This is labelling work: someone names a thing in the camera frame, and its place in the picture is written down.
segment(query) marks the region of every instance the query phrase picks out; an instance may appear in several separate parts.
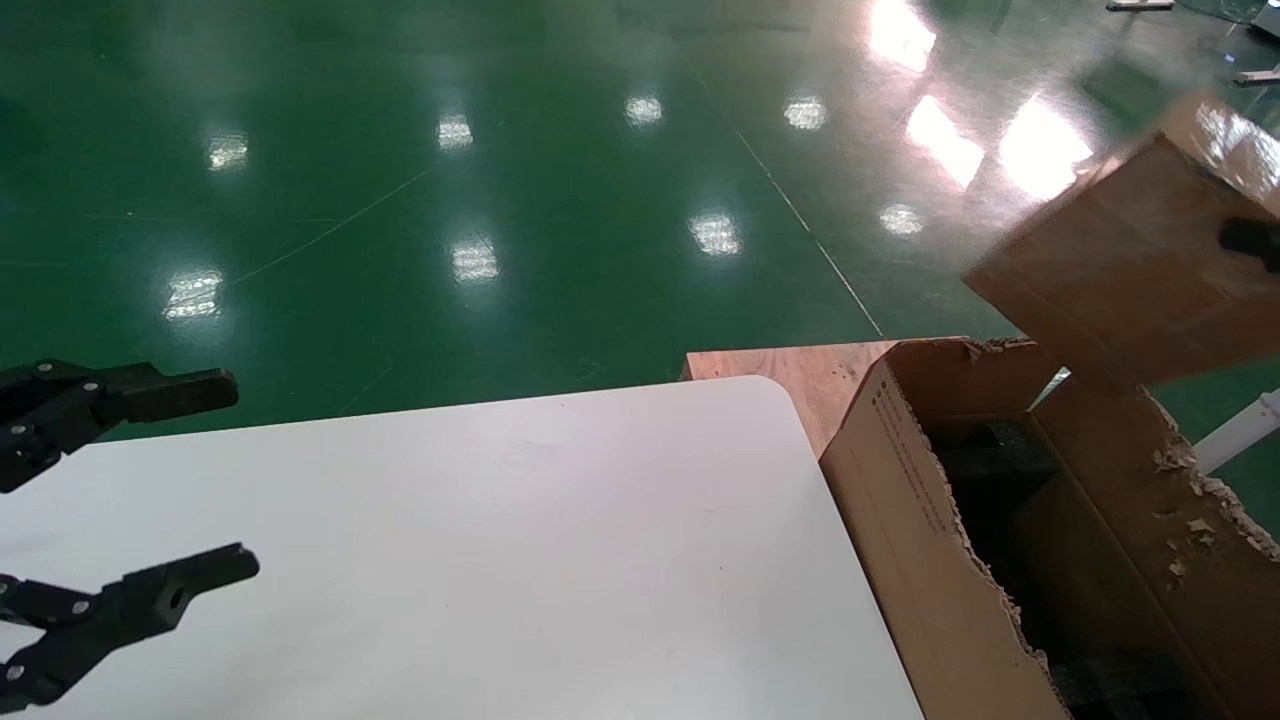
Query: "white table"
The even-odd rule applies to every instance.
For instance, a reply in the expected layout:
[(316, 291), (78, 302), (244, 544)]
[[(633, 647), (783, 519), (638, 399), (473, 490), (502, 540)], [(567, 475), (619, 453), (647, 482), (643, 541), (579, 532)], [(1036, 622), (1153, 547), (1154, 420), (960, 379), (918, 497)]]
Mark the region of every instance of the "white table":
[(36, 716), (920, 719), (763, 378), (106, 443), (0, 496), (0, 569), (90, 592), (236, 541), (257, 578)]

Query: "cardboard box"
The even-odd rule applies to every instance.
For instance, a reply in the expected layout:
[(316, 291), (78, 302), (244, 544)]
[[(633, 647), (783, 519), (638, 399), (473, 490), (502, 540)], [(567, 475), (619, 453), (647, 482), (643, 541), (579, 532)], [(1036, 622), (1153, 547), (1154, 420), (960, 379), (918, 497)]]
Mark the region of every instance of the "cardboard box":
[[(1189, 717), (1280, 717), (1280, 547), (1143, 387), (1280, 351), (1280, 275), (1217, 245), (1280, 222), (1277, 184), (1276, 141), (1189, 97), (966, 277), (1032, 340), (902, 342), (867, 374), (822, 466), (928, 720), (1066, 719), (1050, 664), (1148, 652)], [(925, 437), (992, 419), (1061, 464), (1009, 523), (1011, 593)]]

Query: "white pole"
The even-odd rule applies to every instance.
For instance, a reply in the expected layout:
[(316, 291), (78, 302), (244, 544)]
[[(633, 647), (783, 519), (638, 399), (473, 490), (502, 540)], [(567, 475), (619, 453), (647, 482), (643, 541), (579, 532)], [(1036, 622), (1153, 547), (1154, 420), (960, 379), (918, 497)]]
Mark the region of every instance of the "white pole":
[(1224, 462), (1277, 428), (1280, 428), (1280, 389), (1262, 393), (1257, 402), (1240, 410), (1196, 443), (1196, 457), (1199, 460), (1201, 471), (1217, 470)]

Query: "wooden board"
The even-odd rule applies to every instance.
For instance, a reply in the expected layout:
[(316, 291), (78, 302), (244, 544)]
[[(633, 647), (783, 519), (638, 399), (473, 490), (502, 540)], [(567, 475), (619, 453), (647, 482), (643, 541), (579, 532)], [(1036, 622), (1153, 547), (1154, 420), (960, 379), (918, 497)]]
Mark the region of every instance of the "wooden board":
[(800, 415), (813, 454), (822, 456), (867, 374), (897, 341), (726, 350), (685, 355), (685, 379), (763, 375), (781, 384)]

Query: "green epoxy floor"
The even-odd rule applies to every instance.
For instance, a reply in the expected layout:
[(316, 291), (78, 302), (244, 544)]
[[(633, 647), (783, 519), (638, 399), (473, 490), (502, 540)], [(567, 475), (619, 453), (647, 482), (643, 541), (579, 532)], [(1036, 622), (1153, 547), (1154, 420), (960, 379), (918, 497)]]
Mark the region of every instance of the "green epoxy floor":
[[(1014, 334), (959, 274), (1073, 164), (1193, 86), (1280, 129), (1275, 49), (1101, 0), (17, 0), (0, 58), (0, 361), (242, 384), (113, 437)], [(1271, 528), (1277, 459), (1224, 473)]]

